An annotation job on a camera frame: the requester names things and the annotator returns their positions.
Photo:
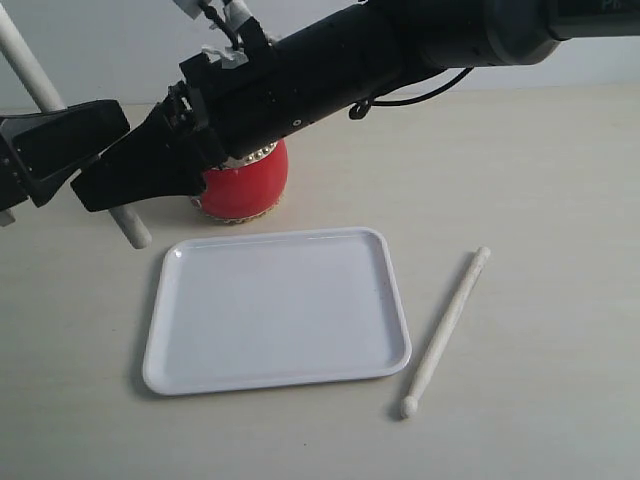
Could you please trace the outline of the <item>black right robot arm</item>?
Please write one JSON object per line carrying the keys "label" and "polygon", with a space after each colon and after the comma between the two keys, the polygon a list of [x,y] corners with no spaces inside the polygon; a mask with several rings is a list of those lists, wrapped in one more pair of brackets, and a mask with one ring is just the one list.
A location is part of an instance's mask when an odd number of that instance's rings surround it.
{"label": "black right robot arm", "polygon": [[364,1],[276,42],[248,17],[243,64],[184,61],[183,80],[71,186],[91,212],[197,196],[227,160],[341,109],[359,119],[448,69],[533,65],[566,40],[638,32],[635,1]]}

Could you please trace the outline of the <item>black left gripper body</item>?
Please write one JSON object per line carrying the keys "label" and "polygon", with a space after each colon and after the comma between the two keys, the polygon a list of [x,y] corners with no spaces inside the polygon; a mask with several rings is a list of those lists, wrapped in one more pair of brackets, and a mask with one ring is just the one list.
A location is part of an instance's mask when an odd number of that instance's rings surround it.
{"label": "black left gripper body", "polygon": [[18,117],[1,118],[1,224],[15,222],[12,208],[29,199],[22,185],[22,167],[12,146],[13,137],[21,120]]}

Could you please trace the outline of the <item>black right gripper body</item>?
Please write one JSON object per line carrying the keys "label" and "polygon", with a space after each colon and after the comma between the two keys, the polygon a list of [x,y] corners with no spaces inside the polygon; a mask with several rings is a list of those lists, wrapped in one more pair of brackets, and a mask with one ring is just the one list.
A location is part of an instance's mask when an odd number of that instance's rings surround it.
{"label": "black right gripper body", "polygon": [[164,159],[217,167],[280,140],[280,52],[255,17],[222,20],[236,45],[180,64],[164,100]]}

